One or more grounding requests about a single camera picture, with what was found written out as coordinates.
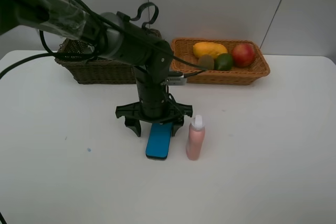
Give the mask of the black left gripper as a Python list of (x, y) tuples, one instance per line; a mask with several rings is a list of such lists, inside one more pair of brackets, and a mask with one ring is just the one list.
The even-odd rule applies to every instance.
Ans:
[(177, 103), (167, 91), (167, 85), (136, 80), (139, 101), (116, 107), (116, 117), (125, 117), (124, 124), (137, 137), (141, 136), (140, 121), (172, 123), (171, 136), (184, 125), (184, 117), (193, 115), (191, 105)]

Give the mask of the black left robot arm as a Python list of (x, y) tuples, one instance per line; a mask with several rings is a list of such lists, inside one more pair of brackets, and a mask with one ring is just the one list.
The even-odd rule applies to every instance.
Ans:
[(132, 66), (139, 100), (116, 108), (116, 116), (136, 135), (141, 122), (169, 124), (174, 136), (192, 116), (190, 105), (179, 104), (169, 93), (167, 79), (174, 54), (169, 43), (145, 27), (133, 24), (123, 13), (93, 12), (81, 0), (1, 0), (1, 33), (17, 26), (37, 29), (93, 47), (88, 54), (67, 54), (47, 50), (38, 57), (55, 57), (71, 62), (102, 58)]

